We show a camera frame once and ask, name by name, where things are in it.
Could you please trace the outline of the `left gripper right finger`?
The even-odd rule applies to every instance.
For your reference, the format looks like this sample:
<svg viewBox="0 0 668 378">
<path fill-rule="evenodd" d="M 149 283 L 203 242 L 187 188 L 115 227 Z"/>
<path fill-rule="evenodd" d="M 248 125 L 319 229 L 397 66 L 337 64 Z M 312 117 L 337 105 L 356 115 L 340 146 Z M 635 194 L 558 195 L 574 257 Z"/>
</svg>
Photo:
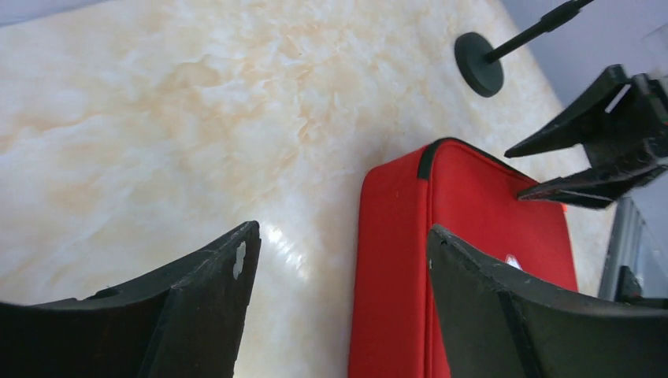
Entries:
<svg viewBox="0 0 668 378">
<path fill-rule="evenodd" d="M 664 377 L 667 311 L 555 286 L 440 225 L 429 275 L 453 377 Z"/>
</svg>

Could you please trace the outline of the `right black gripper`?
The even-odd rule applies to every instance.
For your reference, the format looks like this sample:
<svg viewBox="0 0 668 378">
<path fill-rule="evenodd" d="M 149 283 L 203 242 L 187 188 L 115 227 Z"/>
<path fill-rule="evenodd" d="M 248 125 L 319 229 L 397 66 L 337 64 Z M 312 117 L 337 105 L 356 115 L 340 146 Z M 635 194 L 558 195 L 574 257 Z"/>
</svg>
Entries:
<svg viewBox="0 0 668 378">
<path fill-rule="evenodd" d="M 583 142 L 590 169 L 538 183 L 516 198 L 606 209 L 666 173 L 663 78 L 641 73 L 630 79 L 621 65 L 610 65 L 560 114 L 504 156 L 542 154 Z"/>
</svg>

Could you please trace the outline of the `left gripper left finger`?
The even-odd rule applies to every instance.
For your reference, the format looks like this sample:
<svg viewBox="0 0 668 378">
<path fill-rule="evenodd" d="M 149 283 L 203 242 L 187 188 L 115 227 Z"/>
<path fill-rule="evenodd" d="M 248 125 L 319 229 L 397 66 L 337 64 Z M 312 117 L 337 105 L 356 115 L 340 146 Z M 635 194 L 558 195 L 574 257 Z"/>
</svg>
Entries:
<svg viewBox="0 0 668 378">
<path fill-rule="evenodd" d="M 2 303 L 2 376 L 233 376 L 261 244 L 247 221 L 91 297 Z"/>
</svg>

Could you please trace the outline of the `red black medicine kit bag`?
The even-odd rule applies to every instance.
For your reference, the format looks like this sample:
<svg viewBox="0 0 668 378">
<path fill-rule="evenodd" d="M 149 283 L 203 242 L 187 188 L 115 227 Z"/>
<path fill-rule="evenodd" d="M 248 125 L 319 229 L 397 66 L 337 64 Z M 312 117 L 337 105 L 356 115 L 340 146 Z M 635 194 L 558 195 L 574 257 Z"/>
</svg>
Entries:
<svg viewBox="0 0 668 378">
<path fill-rule="evenodd" d="M 367 173 L 360 198 L 350 377 L 449 377 L 429 278 L 439 224 L 478 250 L 577 289 L 565 208 L 519 201 L 534 180 L 460 139 L 438 139 Z"/>
</svg>

